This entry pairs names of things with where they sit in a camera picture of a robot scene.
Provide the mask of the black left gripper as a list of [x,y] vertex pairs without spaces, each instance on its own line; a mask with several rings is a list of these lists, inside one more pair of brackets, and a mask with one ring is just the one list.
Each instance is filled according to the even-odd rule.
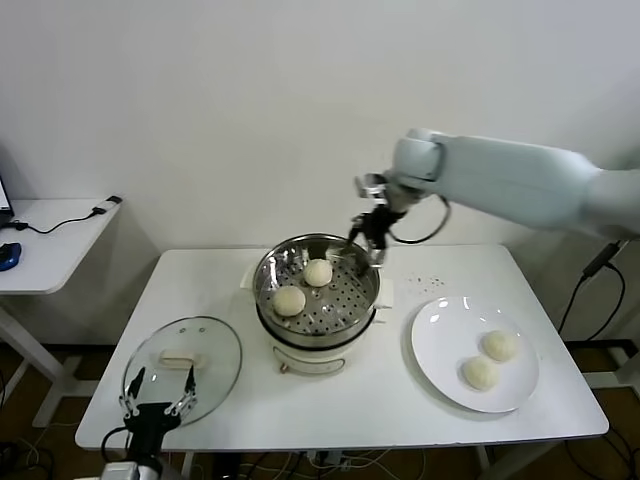
[[160,450],[165,435],[181,425],[180,416],[186,416],[197,404],[194,366],[191,366],[182,396],[173,402],[146,403],[137,406],[137,397],[146,368],[141,367],[124,392],[119,403],[124,425],[131,433],[129,450]]

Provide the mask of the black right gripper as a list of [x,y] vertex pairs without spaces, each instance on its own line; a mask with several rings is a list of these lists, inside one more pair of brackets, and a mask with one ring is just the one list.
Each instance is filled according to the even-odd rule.
[[401,219],[401,213],[388,207],[376,207],[371,212],[358,214],[351,219],[347,244],[352,245],[363,234],[368,244],[369,265],[382,266],[387,252],[386,235]]

